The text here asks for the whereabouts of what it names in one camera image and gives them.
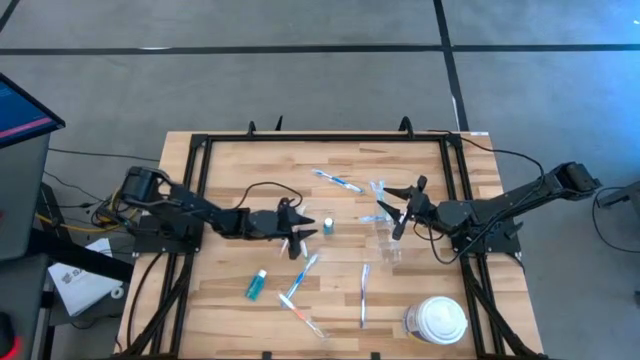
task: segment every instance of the gray concrete floor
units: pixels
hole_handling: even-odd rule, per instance
[[[0,10],[8,0],[0,0]],[[640,43],[633,0],[445,0],[453,44]],[[2,48],[158,47],[440,41],[430,0],[22,0]],[[471,130],[548,170],[584,162],[606,186],[640,180],[640,54],[456,54]],[[41,56],[0,58],[0,71],[67,121],[51,146],[159,157],[170,130],[456,129],[440,53]],[[50,153],[47,170],[104,195],[135,161]],[[536,175],[499,156],[506,189]],[[85,201],[58,186],[61,203]],[[588,202],[522,216],[527,282],[548,354],[637,359],[640,255],[594,233]],[[87,218],[81,211],[67,211]],[[610,241],[640,249],[625,204],[599,215]],[[55,359],[106,356],[118,321],[61,327]]]

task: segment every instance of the wooden table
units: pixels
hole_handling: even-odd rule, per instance
[[[160,168],[174,181],[183,177],[191,135],[191,132],[167,134]],[[488,136],[464,136],[491,147]],[[502,186],[494,155],[464,145],[474,197],[500,194]],[[452,164],[457,193],[462,194],[455,157]],[[475,358],[470,329],[457,344],[441,346],[408,339],[401,325],[405,309],[430,296],[449,296],[467,311],[458,262],[449,266],[439,264],[431,253],[430,243],[419,239],[408,228],[399,242],[402,261],[396,266],[385,264],[378,251],[373,225],[359,222],[359,217],[373,214],[375,196],[370,191],[359,196],[313,176],[311,169],[315,167],[366,189],[370,180],[377,179],[384,179],[390,187],[406,187],[415,184],[418,176],[424,174],[428,178],[426,191],[433,202],[446,200],[447,196],[437,144],[215,143],[206,187],[208,200],[221,207],[232,207],[247,186],[261,181],[281,182],[303,194],[303,204],[307,206],[305,215],[316,219],[309,227],[320,230],[307,244],[310,252],[319,254],[320,260],[293,300],[329,333],[330,339],[318,339],[291,311],[282,310],[276,298],[277,291],[286,292],[302,270],[302,257],[297,261],[288,260],[286,255],[280,259],[280,241],[225,240],[207,226],[202,250],[195,257],[180,358],[260,358],[263,351],[273,352],[274,358],[369,358],[371,352],[380,352],[383,359]],[[198,179],[198,169],[196,166],[192,189]],[[244,206],[252,210],[275,209],[282,196],[291,195],[280,188],[257,187]],[[396,207],[403,206],[402,201],[391,196],[387,196],[387,200]],[[331,237],[325,237],[321,231],[322,220],[328,216],[335,219],[335,234]],[[442,257],[454,255],[447,239],[437,242],[436,246]],[[141,290],[133,337],[142,331],[156,310],[166,257],[156,263]],[[132,290],[137,288],[152,258],[153,255],[143,255],[137,260]],[[359,328],[363,263],[371,264],[364,330]],[[267,270],[268,275],[265,289],[254,303],[244,298],[244,292],[259,269]],[[522,270],[503,255],[491,255],[489,269],[496,303],[503,316],[530,348],[542,351]],[[129,292],[120,326],[121,344],[125,344],[133,293]],[[481,318],[487,350],[492,351],[483,310]],[[165,351],[170,342],[172,313],[167,319]]]

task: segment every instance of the monitor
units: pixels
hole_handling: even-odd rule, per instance
[[[56,114],[0,73],[0,149],[64,126]]]

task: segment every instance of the white lid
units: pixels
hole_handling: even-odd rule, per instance
[[[436,344],[453,344],[467,329],[467,318],[454,300],[435,296],[422,303],[418,314],[420,332]]]

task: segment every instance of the white paper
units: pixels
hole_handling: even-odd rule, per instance
[[[112,256],[107,238],[97,240],[87,245],[86,248],[106,256]],[[49,274],[70,316],[77,316],[109,294],[113,288],[122,285],[122,281],[96,275],[65,264],[51,265]]]

